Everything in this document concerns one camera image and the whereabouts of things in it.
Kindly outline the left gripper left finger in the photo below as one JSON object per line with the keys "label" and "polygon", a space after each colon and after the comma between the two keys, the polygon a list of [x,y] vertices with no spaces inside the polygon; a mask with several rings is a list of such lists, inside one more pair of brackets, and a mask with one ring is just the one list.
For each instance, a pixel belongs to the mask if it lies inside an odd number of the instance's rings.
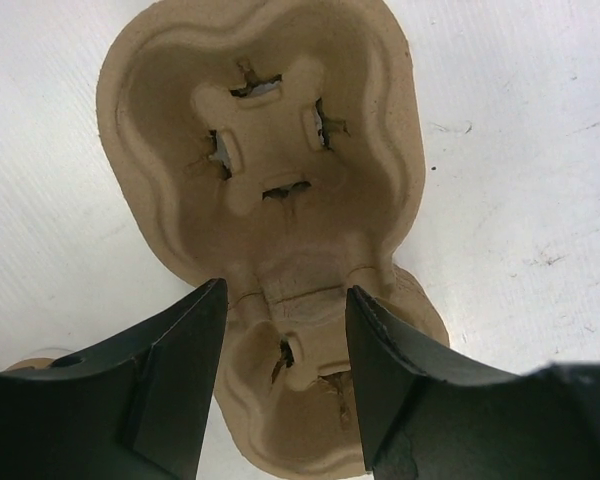
{"label": "left gripper left finger", "polygon": [[228,310],[212,279],[42,369],[0,372],[0,479],[193,479]]}

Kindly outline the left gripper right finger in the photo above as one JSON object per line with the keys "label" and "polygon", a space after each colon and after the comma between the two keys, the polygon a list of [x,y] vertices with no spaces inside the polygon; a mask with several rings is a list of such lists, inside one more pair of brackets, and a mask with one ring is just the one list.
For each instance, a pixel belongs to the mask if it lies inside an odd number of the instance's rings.
{"label": "left gripper right finger", "polygon": [[516,375],[468,358],[349,289],[346,337],[376,479],[600,479],[600,363]]}

